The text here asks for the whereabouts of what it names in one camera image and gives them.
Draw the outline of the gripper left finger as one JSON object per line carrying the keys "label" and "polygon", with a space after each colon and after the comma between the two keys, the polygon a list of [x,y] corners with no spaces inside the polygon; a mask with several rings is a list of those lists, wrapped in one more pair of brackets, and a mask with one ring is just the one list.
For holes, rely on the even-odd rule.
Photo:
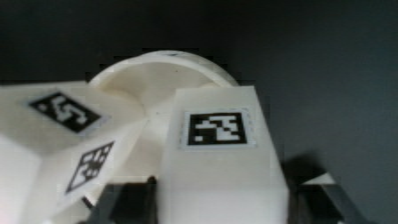
{"label": "gripper left finger", "polygon": [[77,224],[157,224],[156,178],[141,183],[108,184]]}

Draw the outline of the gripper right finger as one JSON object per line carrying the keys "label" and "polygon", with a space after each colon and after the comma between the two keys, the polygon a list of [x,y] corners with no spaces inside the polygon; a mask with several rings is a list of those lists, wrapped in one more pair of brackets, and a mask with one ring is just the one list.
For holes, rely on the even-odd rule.
{"label": "gripper right finger", "polygon": [[372,224],[328,173],[294,187],[289,224]]}

